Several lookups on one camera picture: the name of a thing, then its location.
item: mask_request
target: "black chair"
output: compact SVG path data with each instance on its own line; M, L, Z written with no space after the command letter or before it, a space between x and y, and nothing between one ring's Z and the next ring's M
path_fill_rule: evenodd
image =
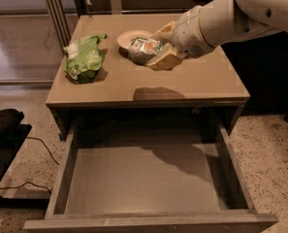
M32 126L20 124L24 114L15 109L0 111L0 182L13 162ZM4 198L0 206L16 208L46 208L48 199Z

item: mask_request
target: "speckled floor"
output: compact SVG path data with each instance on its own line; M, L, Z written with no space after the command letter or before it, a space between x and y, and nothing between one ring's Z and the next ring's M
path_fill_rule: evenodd
M48 25L49 20L44 34L50 31L50 37L57 45L57 39L53 40L54 32ZM46 68L40 71L42 76L54 75L61 52L58 48L56 52L51 50L50 56L48 65L52 69L49 72ZM19 70L25 73L28 66L20 67ZM7 73L0 72L0 78L5 77ZM0 109L16 108L23 111L23 122L33 126L29 136L41 138L53 156L60 160L65 143L60 142L57 126L45 105L48 91L49 87L46 86L0 86ZM274 213L279 217L279 223L265 233L288 233L288 123L283 121L282 116L242 116L231 135L231 141L258 213ZM57 165L40 142L26 140L0 187L33 182L52 188L57 169ZM0 190L0 194L6 197L49 198L45 189L32 185ZM43 210L0 209L0 233L22 232L26 220L44 218L45 213Z

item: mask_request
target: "plate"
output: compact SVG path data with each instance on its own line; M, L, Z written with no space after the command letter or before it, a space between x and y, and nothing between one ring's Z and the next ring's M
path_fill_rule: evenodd
M141 37L141 38L150 38L152 33L147 32L147 31L142 31L142 30L132 30L132 31L127 31L121 34L117 38L117 43L124 49L128 50L131 44L131 40Z

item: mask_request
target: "floor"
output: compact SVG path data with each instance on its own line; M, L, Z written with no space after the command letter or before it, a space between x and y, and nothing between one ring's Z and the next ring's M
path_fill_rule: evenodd
M76 24L70 18L72 27ZM48 17L0 17L0 79L53 79L62 51ZM33 126L30 137L41 138L60 161L65 143L46 107L49 86L0 86L0 109L23 111ZM288 233L288 123L282 116L242 116L232 145L258 213L277 214L279 223L265 233ZM58 166L38 141L26 140L0 187L32 182L52 189ZM30 184L0 190L5 197L49 198ZM0 209L0 233L23 232L28 219L43 210Z

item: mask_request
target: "green chip bag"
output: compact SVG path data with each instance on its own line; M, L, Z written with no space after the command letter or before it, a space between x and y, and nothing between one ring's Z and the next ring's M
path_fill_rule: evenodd
M89 83L97 76L105 59L98 44L106 38L106 34L86 36L64 48L67 54L64 71L75 83Z

